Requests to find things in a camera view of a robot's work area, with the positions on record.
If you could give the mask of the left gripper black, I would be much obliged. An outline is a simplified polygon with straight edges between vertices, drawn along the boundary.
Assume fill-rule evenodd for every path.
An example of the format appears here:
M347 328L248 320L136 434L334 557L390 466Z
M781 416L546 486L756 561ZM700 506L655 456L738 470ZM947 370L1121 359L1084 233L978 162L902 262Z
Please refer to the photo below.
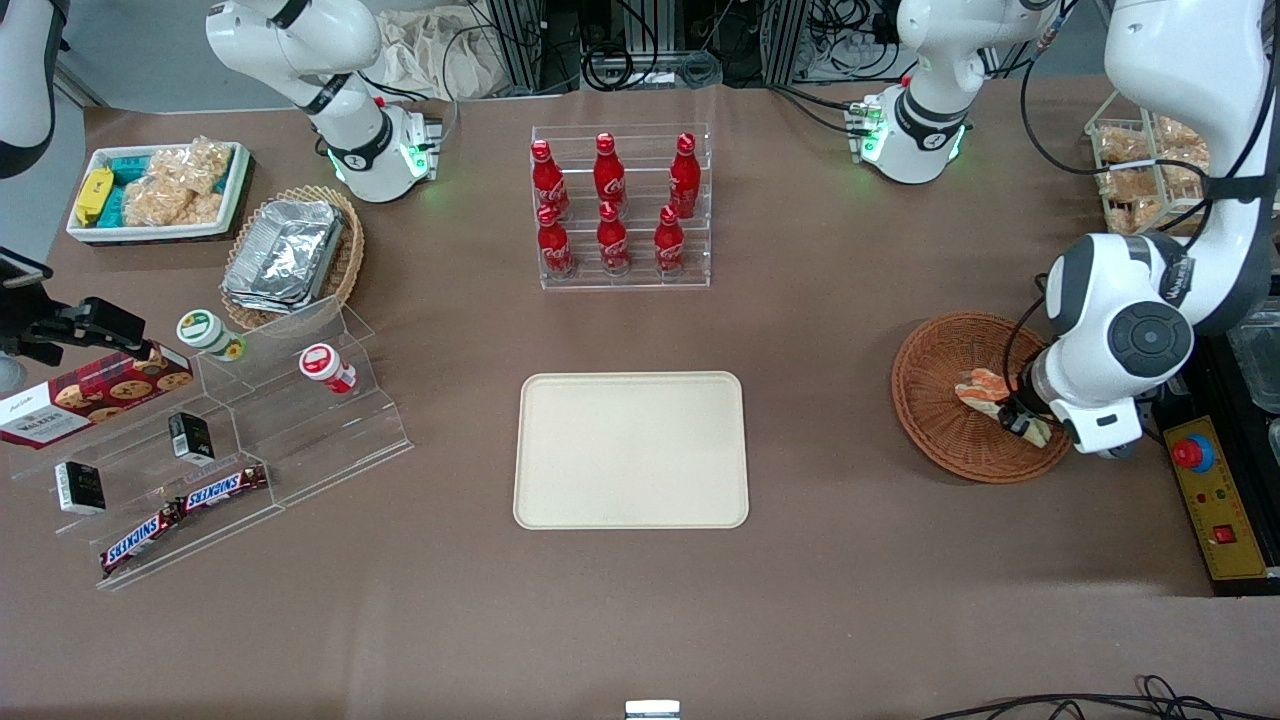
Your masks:
M1046 441L1046 421L1034 413L1052 413L1041 388L1046 350L1029 357L1018 374L1018 401L1000 405L1001 427L1024 441Z

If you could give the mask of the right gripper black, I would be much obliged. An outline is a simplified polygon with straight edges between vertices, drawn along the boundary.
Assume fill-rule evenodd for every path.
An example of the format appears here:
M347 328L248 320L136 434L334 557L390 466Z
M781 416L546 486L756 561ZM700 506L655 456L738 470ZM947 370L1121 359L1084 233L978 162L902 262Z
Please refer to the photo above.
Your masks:
M63 348L38 336L38 324L54 319L61 305L45 290L18 290L42 284L52 269L10 249L1 249L1 351L12 357L27 357L46 366L59 366ZM118 352L141 354L147 348L145 319L100 297L87 297L79 305L64 307L70 345L104 347Z

